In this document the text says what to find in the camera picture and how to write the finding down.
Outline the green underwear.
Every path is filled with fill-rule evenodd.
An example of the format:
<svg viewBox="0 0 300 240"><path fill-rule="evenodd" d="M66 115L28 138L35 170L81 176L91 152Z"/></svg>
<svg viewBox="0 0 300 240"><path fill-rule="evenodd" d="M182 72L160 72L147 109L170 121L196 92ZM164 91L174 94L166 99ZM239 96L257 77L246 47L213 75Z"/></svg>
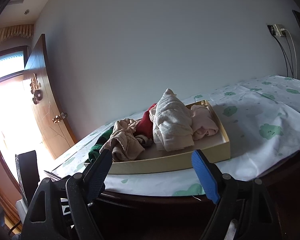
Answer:
<svg viewBox="0 0 300 240"><path fill-rule="evenodd" d="M112 132L113 132L114 127L111 126L110 129L105 131L96 141L95 145L90 149L89 154L88 154L88 159L89 163L93 163L98 159L100 156L100 150L102 146L109 140Z"/></svg>

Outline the beige dotted underwear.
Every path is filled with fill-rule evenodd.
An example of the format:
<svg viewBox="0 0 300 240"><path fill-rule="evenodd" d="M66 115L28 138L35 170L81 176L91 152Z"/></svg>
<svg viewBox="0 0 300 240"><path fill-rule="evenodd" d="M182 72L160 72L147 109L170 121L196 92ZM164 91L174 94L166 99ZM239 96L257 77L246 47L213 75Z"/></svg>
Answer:
<svg viewBox="0 0 300 240"><path fill-rule="evenodd" d="M113 162L136 160L153 144L153 140L145 135L134 136L139 122L140 120L134 119L116 121L112 134L100 149L100 154L108 150L112 154Z"/></svg>

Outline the pale pink underwear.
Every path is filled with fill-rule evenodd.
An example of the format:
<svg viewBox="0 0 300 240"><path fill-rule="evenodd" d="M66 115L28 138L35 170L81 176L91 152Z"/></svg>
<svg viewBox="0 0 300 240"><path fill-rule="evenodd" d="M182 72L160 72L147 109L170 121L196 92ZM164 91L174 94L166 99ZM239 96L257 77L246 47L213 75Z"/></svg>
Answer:
<svg viewBox="0 0 300 240"><path fill-rule="evenodd" d="M193 140L215 135L219 128L214 122L209 109L203 105L193 105L190 108L192 118Z"/></svg>

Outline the white dotted underwear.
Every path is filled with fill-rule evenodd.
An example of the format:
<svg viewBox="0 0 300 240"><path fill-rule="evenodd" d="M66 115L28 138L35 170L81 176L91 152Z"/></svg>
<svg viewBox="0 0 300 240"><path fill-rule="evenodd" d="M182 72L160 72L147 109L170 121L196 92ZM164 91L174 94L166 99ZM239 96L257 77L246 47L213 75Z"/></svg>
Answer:
<svg viewBox="0 0 300 240"><path fill-rule="evenodd" d="M149 118L157 150L171 152L194 145L190 110L171 89L149 110Z"/></svg>

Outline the bright red underwear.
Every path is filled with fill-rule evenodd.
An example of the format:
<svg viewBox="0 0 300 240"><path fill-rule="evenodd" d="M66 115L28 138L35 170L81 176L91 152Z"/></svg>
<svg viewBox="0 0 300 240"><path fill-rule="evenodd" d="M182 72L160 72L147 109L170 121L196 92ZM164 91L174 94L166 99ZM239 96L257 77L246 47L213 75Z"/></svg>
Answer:
<svg viewBox="0 0 300 240"><path fill-rule="evenodd" d="M151 105L147 111L142 116L142 119L138 122L134 136L136 137L137 135L144 135L148 139L153 138L153 122L150 120L149 117L149 111L156 106L156 103Z"/></svg>

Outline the shallow gold cardboard tray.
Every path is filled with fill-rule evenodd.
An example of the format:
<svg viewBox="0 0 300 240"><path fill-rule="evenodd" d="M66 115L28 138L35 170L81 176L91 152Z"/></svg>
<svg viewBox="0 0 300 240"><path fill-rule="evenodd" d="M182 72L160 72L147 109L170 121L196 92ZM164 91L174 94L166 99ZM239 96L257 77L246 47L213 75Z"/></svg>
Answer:
<svg viewBox="0 0 300 240"><path fill-rule="evenodd" d="M189 169L192 167L191 155L194 150L201 150L211 163L229 160L231 157L229 137L215 110L207 100L188 104L186 107L191 108L193 105L205 106L210 111L213 121L219 128L218 133L209 137L204 136L196 140L193 146L177 151L159 151L152 145L134 161L112 163L108 173L149 174Z"/></svg>

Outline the wooden door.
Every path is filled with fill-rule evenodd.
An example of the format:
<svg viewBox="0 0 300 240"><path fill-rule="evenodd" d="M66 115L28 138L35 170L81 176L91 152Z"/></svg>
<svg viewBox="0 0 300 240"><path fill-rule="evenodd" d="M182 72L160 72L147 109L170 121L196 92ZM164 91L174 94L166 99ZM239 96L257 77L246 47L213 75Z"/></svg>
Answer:
<svg viewBox="0 0 300 240"><path fill-rule="evenodd" d="M43 92L43 98L37 105L32 101L33 95L30 87L33 73L36 74L38 82L41 83ZM30 98L34 117L43 137L43 142L53 159L57 159L74 146L77 139L67 118L56 124L52 121L56 115L66 112L62 110L57 94L53 91L54 87L51 85L50 76L51 71L47 57L45 34L41 34L26 63L23 82L27 96Z"/></svg>

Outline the white green-patterned table cloth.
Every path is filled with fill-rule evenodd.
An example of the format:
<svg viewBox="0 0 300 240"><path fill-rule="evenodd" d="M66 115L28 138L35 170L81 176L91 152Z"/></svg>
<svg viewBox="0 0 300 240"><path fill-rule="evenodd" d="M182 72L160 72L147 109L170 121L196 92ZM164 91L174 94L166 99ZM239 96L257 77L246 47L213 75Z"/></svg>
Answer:
<svg viewBox="0 0 300 240"><path fill-rule="evenodd" d="M270 75L186 98L207 100L230 139L230 159L218 168L238 180L250 180L300 150L300 80ZM153 174L109 175L111 192L143 196L203 194L191 168Z"/></svg>

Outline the brass door knob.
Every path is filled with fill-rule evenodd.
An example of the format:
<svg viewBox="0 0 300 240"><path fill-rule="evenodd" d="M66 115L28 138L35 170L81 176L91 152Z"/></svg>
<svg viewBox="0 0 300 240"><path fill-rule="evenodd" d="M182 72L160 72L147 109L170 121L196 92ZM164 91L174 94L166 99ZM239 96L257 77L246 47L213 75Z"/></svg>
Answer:
<svg viewBox="0 0 300 240"><path fill-rule="evenodd" d="M56 123L59 123L59 122L63 121L63 120L66 119L67 117L68 117L68 114L62 112L62 113L60 113L59 115L56 115L56 116L52 119L52 121L53 121L54 124L56 124Z"/></svg>

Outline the gold door ornament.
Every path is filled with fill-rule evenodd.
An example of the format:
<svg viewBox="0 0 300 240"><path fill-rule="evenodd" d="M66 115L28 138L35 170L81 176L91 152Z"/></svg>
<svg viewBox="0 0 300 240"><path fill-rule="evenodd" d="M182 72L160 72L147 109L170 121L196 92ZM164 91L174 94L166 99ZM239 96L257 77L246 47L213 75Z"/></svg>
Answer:
<svg viewBox="0 0 300 240"><path fill-rule="evenodd" d="M38 82L35 73L33 73L31 77L30 87L31 87L31 94L33 95L32 101L35 105L37 105L43 98L43 92L41 90L41 83Z"/></svg>

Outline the wall power outlet with plugs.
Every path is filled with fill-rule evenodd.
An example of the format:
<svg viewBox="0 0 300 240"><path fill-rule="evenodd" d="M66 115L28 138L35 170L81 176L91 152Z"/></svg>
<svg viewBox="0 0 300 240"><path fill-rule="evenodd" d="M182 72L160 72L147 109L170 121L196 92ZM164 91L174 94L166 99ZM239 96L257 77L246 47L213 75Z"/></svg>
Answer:
<svg viewBox="0 0 300 240"><path fill-rule="evenodd" d="M281 24L268 24L267 28L272 36L286 36L286 28Z"/></svg>

